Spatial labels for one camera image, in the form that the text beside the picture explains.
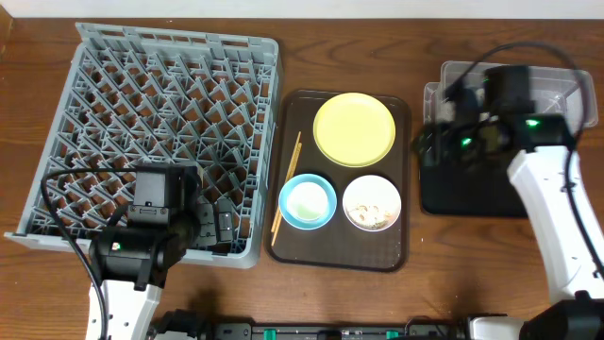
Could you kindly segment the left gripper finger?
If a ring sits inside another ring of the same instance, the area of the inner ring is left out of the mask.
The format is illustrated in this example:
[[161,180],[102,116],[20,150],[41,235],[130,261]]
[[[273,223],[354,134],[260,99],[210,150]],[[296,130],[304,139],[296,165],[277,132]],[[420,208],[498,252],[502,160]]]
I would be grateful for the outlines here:
[[195,241],[197,247],[211,247],[217,244],[214,208],[211,203],[201,203],[196,207],[200,231]]
[[219,242],[232,242],[235,222],[234,208],[226,198],[220,198],[215,203],[215,220]]

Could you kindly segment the wooden chopstick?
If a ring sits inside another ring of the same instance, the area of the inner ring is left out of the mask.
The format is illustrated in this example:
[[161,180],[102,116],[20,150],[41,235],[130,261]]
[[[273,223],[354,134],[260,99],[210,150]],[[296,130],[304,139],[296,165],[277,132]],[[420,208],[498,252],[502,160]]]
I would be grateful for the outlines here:
[[291,179],[289,179],[288,181],[285,181],[284,185],[282,186],[281,192],[279,194],[277,206],[280,208],[282,216],[281,216],[279,227],[277,228],[277,232],[275,234],[272,233],[271,244],[270,244],[271,247],[277,241],[277,236],[279,233],[280,225],[284,219],[284,213],[287,210],[287,201],[294,188],[294,183],[292,182],[293,178],[294,178],[294,175],[292,176]]
[[[288,170],[286,173],[285,181],[288,181],[294,175],[295,167],[297,165],[297,160],[299,158],[299,153],[300,153],[300,149],[301,149],[300,139],[301,139],[301,132],[298,132],[296,141],[295,141],[294,151],[293,151],[293,154],[292,154],[292,157],[291,157],[291,160],[289,163],[289,167],[288,167]],[[277,207],[275,218],[274,218],[274,221],[273,221],[273,224],[271,227],[271,232],[273,234],[275,234],[277,232],[277,228],[279,227],[281,216],[282,216],[281,210],[279,207]]]

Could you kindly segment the light blue bowl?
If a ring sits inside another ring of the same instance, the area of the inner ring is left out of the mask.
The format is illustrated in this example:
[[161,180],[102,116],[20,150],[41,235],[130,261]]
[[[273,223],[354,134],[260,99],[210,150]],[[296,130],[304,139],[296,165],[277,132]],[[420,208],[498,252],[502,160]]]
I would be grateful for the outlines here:
[[299,230],[322,228],[335,214],[337,203],[331,183],[315,174],[294,176],[284,184],[278,197],[283,218]]

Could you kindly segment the yellow round plate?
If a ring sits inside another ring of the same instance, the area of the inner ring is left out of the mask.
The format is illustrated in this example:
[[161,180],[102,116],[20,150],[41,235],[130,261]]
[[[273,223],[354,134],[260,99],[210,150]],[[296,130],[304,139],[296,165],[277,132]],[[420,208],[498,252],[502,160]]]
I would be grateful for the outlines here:
[[312,133],[330,161],[353,168],[383,159],[396,134],[388,108],[365,93],[341,93],[327,100],[315,115]]

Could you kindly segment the white pink bowl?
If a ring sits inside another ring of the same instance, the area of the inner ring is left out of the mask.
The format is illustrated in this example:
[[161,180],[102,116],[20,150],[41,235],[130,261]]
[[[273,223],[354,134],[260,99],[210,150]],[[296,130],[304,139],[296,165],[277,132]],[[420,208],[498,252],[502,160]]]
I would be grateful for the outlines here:
[[[391,218],[380,228],[366,228],[358,225],[349,215],[357,205],[377,205],[391,213]],[[397,188],[386,178],[377,175],[365,175],[352,180],[344,190],[342,205],[344,215],[356,228],[379,232],[388,229],[398,219],[402,210],[402,201]]]

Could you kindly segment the small white cup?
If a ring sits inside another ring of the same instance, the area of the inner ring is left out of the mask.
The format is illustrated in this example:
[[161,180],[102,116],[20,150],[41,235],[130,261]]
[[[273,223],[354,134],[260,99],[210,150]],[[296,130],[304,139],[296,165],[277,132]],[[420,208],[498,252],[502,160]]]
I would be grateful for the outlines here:
[[287,201],[287,212],[305,222],[320,219],[327,208],[327,193],[314,182],[302,182],[294,186]]

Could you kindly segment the rice and nut scraps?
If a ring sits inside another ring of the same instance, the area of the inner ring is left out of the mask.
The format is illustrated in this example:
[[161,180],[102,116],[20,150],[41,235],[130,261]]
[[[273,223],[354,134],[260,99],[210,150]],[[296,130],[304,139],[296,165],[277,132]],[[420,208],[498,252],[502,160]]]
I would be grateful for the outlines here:
[[380,228],[391,218],[391,213],[377,205],[357,205],[349,211],[350,217],[366,228]]

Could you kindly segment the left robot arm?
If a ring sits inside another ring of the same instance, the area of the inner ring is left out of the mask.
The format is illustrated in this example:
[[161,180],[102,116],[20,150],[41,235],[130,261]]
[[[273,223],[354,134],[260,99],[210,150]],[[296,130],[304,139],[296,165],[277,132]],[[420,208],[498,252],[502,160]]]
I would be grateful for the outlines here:
[[119,207],[92,240],[89,255],[100,301],[90,306],[89,339],[210,339],[211,325],[175,310],[152,318],[169,269],[188,249],[232,238],[231,210],[203,203],[203,168],[145,163],[136,167],[132,202]]

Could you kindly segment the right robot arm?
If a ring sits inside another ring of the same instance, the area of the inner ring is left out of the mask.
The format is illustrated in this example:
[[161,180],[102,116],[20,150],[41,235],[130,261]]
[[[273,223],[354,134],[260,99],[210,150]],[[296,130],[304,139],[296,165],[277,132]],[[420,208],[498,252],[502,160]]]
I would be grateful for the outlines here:
[[545,311],[472,316],[468,338],[602,337],[603,233],[576,153],[595,103],[591,75],[567,66],[448,61],[426,86],[416,139],[424,210],[526,217],[545,266]]

